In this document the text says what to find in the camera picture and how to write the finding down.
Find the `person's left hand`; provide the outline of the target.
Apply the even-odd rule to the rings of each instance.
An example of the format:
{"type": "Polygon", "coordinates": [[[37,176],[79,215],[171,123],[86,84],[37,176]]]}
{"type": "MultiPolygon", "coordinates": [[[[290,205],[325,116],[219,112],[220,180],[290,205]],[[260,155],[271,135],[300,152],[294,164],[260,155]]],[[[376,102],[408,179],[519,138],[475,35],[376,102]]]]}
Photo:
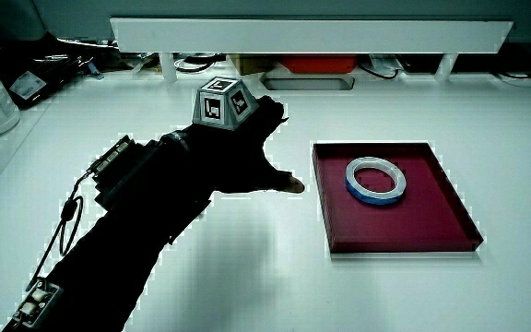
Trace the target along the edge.
{"type": "Polygon", "coordinates": [[[197,91],[193,123],[172,136],[190,152],[193,174],[215,191],[299,194],[304,184],[264,153],[266,139],[287,120],[281,103],[254,97],[242,80],[213,77],[197,91]]]}

